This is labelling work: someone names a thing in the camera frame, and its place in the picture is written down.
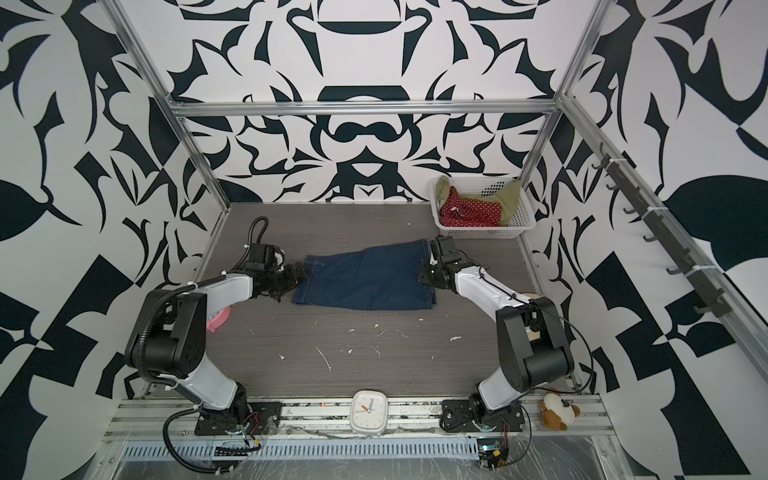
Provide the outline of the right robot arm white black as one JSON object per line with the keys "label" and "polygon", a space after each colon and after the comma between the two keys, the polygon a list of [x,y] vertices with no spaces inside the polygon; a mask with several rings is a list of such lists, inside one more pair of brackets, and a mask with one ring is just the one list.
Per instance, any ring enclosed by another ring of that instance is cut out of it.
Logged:
{"label": "right robot arm white black", "polygon": [[564,322],[549,299],[532,298],[504,285],[449,236],[437,236],[428,247],[418,281],[471,301],[495,322],[499,367],[477,387],[484,410],[507,407],[573,372]]}

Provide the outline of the blue denim skirt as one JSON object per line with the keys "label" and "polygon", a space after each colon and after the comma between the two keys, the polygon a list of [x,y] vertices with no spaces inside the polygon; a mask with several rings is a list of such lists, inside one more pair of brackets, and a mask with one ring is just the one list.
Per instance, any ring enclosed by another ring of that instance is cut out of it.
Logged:
{"label": "blue denim skirt", "polygon": [[430,310],[437,303],[435,289],[418,281],[420,265],[429,257],[425,240],[309,256],[307,280],[292,302],[359,311]]}

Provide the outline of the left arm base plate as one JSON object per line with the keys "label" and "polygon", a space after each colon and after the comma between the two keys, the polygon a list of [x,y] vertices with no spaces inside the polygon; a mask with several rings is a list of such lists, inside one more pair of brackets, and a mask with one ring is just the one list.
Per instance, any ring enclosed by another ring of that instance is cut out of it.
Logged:
{"label": "left arm base plate", "polygon": [[281,422],[283,403],[277,401],[249,402],[243,413],[202,409],[194,434],[221,436],[245,431],[247,436],[273,433]]}

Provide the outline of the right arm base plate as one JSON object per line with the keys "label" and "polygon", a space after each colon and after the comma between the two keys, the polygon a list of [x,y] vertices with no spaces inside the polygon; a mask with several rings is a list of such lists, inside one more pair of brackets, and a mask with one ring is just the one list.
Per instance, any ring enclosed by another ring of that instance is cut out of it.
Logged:
{"label": "right arm base plate", "polygon": [[526,423],[519,404],[497,410],[485,407],[478,395],[468,399],[443,400],[439,428],[449,433],[517,433]]}

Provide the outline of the red polka dot skirt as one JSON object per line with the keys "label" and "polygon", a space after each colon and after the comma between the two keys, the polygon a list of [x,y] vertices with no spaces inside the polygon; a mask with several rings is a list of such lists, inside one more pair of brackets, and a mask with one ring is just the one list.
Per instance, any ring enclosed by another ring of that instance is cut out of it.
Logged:
{"label": "red polka dot skirt", "polygon": [[455,187],[437,199],[440,223],[449,227],[498,227],[502,220],[502,205],[461,196]]}

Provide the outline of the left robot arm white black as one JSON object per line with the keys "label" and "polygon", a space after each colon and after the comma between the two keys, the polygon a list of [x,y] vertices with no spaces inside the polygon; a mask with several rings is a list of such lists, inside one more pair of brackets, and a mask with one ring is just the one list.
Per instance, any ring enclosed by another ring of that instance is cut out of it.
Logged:
{"label": "left robot arm white black", "polygon": [[232,306],[266,297],[280,302],[307,280],[302,263],[267,244],[265,216],[249,226],[244,253],[214,278],[147,294],[125,349],[126,365],[149,384],[179,392],[205,418],[240,426],[250,415],[245,387],[229,378],[206,353],[209,328]]}

